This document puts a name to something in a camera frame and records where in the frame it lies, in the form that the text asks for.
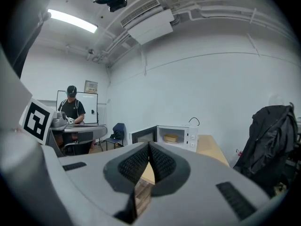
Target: wooden table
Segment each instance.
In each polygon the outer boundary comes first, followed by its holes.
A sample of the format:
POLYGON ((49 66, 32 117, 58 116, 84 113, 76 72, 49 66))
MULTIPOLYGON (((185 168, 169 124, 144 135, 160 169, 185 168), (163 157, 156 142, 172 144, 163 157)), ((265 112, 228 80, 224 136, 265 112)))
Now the wooden table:
MULTIPOLYGON (((224 154, 211 135, 198 136, 197 153, 215 158, 229 167, 224 154)), ((155 176, 150 163, 147 165, 141 178, 149 183, 155 184, 155 176)))

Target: power cord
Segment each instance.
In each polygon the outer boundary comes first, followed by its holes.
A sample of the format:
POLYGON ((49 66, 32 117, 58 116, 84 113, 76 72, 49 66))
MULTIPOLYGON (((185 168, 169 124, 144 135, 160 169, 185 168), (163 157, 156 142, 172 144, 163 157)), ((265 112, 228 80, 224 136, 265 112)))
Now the power cord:
POLYGON ((192 118, 189 120, 189 122, 190 122, 192 119, 196 119, 196 120, 198 121, 198 126, 199 126, 199 120, 198 120, 198 118, 192 117, 192 118))

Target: blue chair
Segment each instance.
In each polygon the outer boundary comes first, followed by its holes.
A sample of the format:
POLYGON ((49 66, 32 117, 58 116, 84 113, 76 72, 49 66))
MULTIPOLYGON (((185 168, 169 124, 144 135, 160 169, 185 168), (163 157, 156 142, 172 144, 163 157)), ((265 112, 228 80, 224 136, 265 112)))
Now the blue chair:
POLYGON ((124 139, 124 133, 125 133, 126 126, 124 123, 117 123, 116 126, 113 127, 113 132, 109 138, 105 139, 104 141, 106 142, 107 150, 108 150, 108 142, 111 142, 114 144, 114 149, 115 144, 122 141, 122 146, 123 146, 123 139, 124 139))

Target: ceiling light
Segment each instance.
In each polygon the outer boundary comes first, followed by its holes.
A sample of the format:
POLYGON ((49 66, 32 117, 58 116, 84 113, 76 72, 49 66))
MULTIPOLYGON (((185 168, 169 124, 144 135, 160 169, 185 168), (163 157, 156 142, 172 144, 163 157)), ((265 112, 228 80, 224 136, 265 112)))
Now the ceiling light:
POLYGON ((73 24, 77 27, 88 30, 89 32, 95 33, 95 31, 97 29, 97 26, 90 24, 78 17, 74 17, 69 14, 55 11, 52 9, 48 9, 48 12, 51 13, 51 17, 54 19, 61 20, 63 22, 69 23, 69 24, 73 24))

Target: backpack strap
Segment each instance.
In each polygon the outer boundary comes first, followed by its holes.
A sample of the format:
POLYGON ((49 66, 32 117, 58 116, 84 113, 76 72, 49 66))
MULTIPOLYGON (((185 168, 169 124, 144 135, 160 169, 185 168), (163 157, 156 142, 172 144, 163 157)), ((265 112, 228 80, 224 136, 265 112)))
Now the backpack strap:
POLYGON ((66 103, 67 99, 61 102, 61 105, 59 106, 59 112, 62 111, 63 105, 66 103))
POLYGON ((76 108, 76 112, 77 112, 77 117, 79 117, 79 100, 75 100, 75 108, 76 108))

